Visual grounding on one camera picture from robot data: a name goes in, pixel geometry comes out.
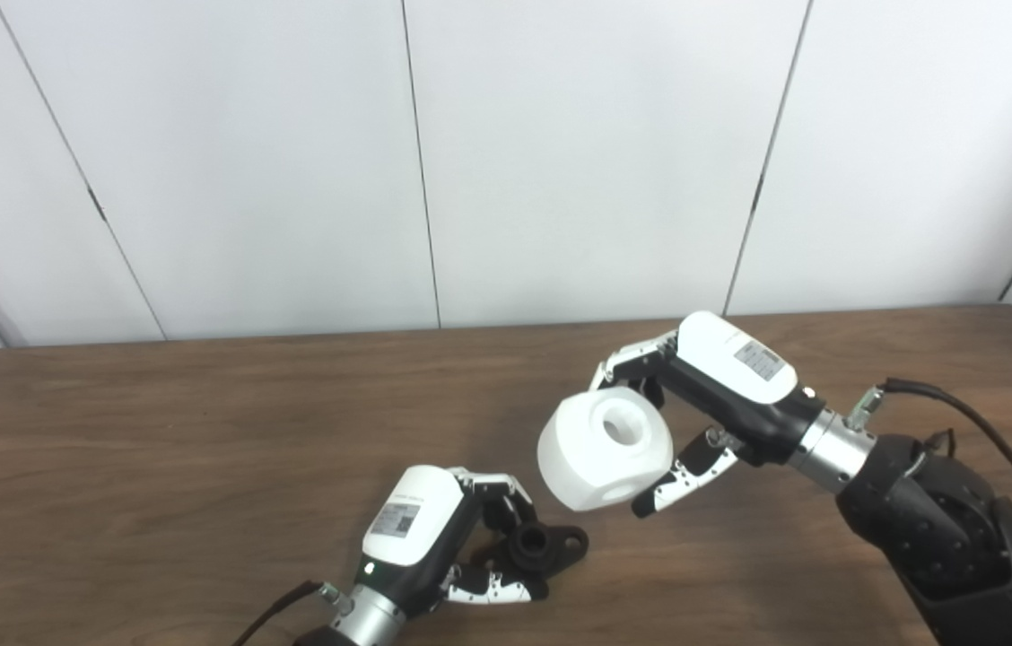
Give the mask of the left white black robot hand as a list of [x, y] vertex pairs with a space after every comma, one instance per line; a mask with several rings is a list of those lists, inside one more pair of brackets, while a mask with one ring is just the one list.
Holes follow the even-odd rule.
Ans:
[[408, 467], [363, 537], [355, 583], [378, 593], [406, 620], [444, 601], [501, 605], [549, 598], [549, 585], [538, 578], [459, 561], [487, 511], [503, 512], [505, 519], [493, 524], [503, 536], [537, 519], [530, 495], [514, 476]]

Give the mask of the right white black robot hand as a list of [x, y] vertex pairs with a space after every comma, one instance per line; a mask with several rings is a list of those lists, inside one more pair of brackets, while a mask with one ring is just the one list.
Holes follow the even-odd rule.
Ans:
[[596, 368], [589, 388], [624, 386], [655, 409], [674, 394], [711, 420], [665, 474], [632, 496], [648, 518], [724, 475], [738, 462], [785, 465], [825, 409], [792, 364], [710, 311], [687, 315], [674, 331], [617, 349]]

